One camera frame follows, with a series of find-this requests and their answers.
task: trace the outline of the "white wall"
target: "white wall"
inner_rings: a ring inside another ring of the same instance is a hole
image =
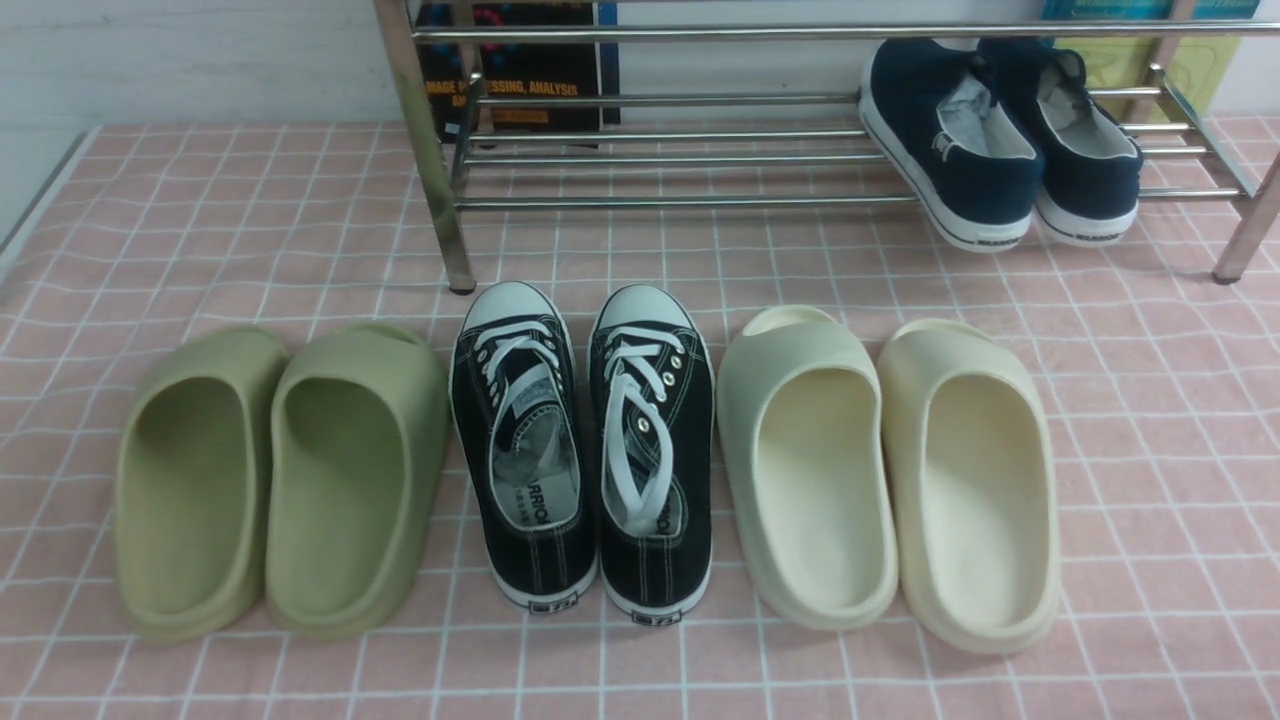
[[[369,0],[0,0],[0,127],[351,120],[397,114]],[[622,22],[1009,20],[1039,0],[628,4]],[[1280,0],[1262,14],[1280,17]],[[625,45],[628,92],[852,87],[865,46]],[[1280,111],[1251,40],[1216,111]]]

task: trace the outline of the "sneaker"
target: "sneaker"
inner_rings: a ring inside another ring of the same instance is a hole
[[[1138,217],[1142,150],[1084,88],[1084,59],[1034,37],[983,40],[978,51],[1044,154],[1036,210],[1047,234],[1079,247],[1120,242]]]
[[[1044,159],[1005,110],[982,55],[886,40],[867,63],[858,113],[943,240],[998,252],[1027,234]]]
[[[707,345],[666,292],[625,287],[588,347],[600,437],[600,566],[640,625],[678,623],[712,570],[714,380]]]
[[[577,605],[598,561],[573,350],[547,296],[506,282],[476,299],[453,348],[449,401],[498,587],[534,614]]]

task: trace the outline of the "shoe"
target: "shoe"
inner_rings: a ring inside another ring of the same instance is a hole
[[[408,596],[444,464],[444,368],[417,334],[361,323],[300,352],[271,406],[266,606],[282,628],[343,638]]]
[[[498,588],[532,614],[577,605],[598,566],[564,319],[518,282],[484,291],[453,348],[449,400]]]
[[[772,307],[730,343],[717,424],[742,555],[792,623],[852,630],[897,592],[881,393],[863,343],[815,307]]]
[[[1030,647],[1053,626],[1061,596],[1036,384],[1012,352],[951,320],[901,328],[877,370],[908,605],[960,650]]]
[[[279,338],[233,327],[175,350],[138,384],[115,480],[116,585],[156,641],[209,634],[262,593]]]
[[[983,40],[978,53],[1044,154],[1036,210],[1048,236],[1076,247],[1120,242],[1138,217],[1142,150],[1084,88],[1084,59],[1034,37]]]
[[[886,40],[867,63],[858,113],[943,240],[998,252],[1027,234],[1044,159],[982,55]]]
[[[714,379],[680,304],[635,284],[613,293],[588,346],[600,438],[600,566],[640,625],[678,623],[712,570]]]

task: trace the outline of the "black canvas sneaker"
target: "black canvas sneaker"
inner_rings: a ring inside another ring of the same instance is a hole
[[[573,350],[532,286],[498,283],[462,322],[449,375],[498,587],[534,614],[577,605],[595,578],[573,420]]]
[[[712,569],[707,345],[673,297],[636,284],[604,304],[588,363],[605,589],[637,624],[678,623]]]

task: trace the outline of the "book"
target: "book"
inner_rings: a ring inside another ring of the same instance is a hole
[[[1172,0],[1046,0],[1046,20],[1157,20],[1169,17]],[[1196,19],[1248,19],[1258,9],[1258,0],[1199,0]],[[1184,37],[1178,46],[1172,67],[1167,68],[1172,83],[1190,100],[1197,111],[1208,110],[1213,94],[1222,83],[1231,58],[1239,46],[1238,37]],[[1094,87],[1142,85],[1151,58],[1153,41],[1137,37],[1064,38],[1059,47],[1075,50],[1089,70]],[[1112,113],[1121,113],[1124,101],[1103,101]],[[1162,114],[1155,118],[1162,119]]]
[[[472,8],[476,26],[594,26],[593,3],[480,4]],[[448,3],[424,3],[419,27],[451,27]],[[588,44],[481,44],[479,47],[492,97],[594,97],[600,94],[598,47]],[[453,142],[463,122],[466,72],[456,45],[420,45],[419,61],[435,131]],[[616,77],[617,63],[612,64]],[[527,132],[590,132],[600,129],[596,108],[494,108],[494,129]]]

